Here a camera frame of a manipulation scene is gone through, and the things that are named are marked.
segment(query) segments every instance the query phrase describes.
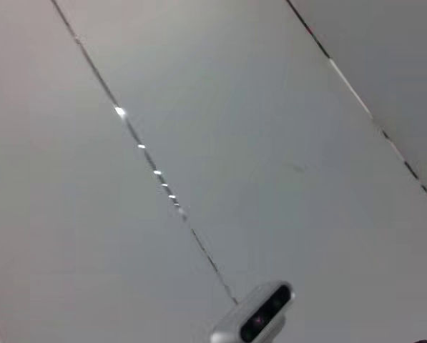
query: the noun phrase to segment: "white wall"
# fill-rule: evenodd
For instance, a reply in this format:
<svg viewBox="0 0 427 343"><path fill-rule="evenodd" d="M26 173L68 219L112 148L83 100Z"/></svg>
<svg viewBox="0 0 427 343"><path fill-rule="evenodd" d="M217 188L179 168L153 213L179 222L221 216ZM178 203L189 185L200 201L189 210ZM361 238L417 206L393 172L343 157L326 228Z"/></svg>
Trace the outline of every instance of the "white wall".
<svg viewBox="0 0 427 343"><path fill-rule="evenodd" d="M427 186L427 0L294 0Z"/></svg>
<svg viewBox="0 0 427 343"><path fill-rule="evenodd" d="M13 99L0 101L0 285L13 285L0 290L1 330L9 343L108 342L118 332L123 342L163 342L172 331L173 342L201 341L230 302L39 2L30 12L43 22L29 33L16 29L29 22L27 5L0 2L9 23L20 18L0 56L12 60L21 35L27 54L14 66L25 74L0 76L0 99ZM277 343L427 339L427 196L283 0L60 4L234 295L274 278L295 285ZM26 46L37 34L46 56L32 65ZM30 91L21 95L21 84ZM53 287L52 274L72 272L126 281L78 292L103 279L75 274L72 287ZM164 301L142 309L158 300L157 285Z"/></svg>

